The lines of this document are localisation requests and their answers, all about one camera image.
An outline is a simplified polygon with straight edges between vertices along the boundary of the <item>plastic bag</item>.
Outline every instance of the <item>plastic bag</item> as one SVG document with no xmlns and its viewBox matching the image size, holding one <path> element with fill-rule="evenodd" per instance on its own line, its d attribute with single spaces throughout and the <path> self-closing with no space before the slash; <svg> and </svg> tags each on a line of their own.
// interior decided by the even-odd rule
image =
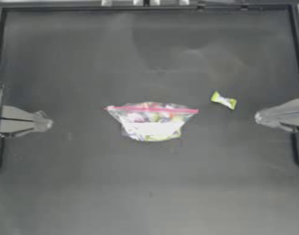
<svg viewBox="0 0 299 235">
<path fill-rule="evenodd" d="M 105 109 L 123 124 L 123 135 L 139 141 L 179 138 L 183 125 L 199 113 L 199 109 L 155 102 L 107 106 Z"/>
</svg>

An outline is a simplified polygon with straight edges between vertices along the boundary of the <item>black tray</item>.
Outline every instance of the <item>black tray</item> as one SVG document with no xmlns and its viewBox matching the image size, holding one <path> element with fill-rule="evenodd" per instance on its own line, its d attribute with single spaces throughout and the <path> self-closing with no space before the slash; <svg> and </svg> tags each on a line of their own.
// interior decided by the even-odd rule
<svg viewBox="0 0 299 235">
<path fill-rule="evenodd" d="M 53 120 L 7 141 L 0 234 L 298 234 L 291 138 L 254 121 L 299 97 L 295 19 L 291 6 L 0 8 L 4 103 Z M 133 141 L 103 110 L 151 100 L 200 109 L 182 139 Z"/>
</svg>

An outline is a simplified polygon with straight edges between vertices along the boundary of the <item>green wrapper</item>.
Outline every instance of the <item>green wrapper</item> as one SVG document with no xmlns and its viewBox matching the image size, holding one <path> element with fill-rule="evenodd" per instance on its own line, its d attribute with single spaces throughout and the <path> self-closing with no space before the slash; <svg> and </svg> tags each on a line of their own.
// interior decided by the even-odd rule
<svg viewBox="0 0 299 235">
<path fill-rule="evenodd" d="M 214 95 L 211 97 L 211 101 L 215 102 L 215 103 L 220 103 L 223 106 L 227 106 L 231 110 L 235 109 L 236 100 L 220 96 L 218 91 L 214 92 Z"/>
</svg>

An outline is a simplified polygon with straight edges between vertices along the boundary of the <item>pink zipper seal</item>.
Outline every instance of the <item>pink zipper seal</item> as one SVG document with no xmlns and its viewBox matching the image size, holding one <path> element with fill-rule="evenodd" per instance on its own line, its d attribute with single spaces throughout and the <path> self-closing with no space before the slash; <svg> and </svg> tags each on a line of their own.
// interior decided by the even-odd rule
<svg viewBox="0 0 299 235">
<path fill-rule="evenodd" d="M 105 110 L 125 110 L 139 112 L 168 112 L 198 114 L 199 109 L 192 108 L 164 108 L 164 107 L 139 107 L 139 106 L 107 106 Z"/>
</svg>

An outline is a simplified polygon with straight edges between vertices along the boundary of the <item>candy wrapper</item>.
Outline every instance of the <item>candy wrapper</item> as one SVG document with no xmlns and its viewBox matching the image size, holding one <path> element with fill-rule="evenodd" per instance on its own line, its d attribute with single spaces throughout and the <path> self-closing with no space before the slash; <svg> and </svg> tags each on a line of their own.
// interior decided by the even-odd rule
<svg viewBox="0 0 299 235">
<path fill-rule="evenodd" d="M 123 124 L 123 135 L 139 141 L 179 138 L 183 125 L 199 113 L 199 109 L 155 102 L 107 106 L 105 109 Z"/>
<path fill-rule="evenodd" d="M 211 101 L 215 103 L 220 103 L 223 106 L 227 106 L 230 109 L 235 109 L 236 100 L 231 98 L 223 97 L 219 92 L 215 92 L 211 98 Z"/>
</svg>

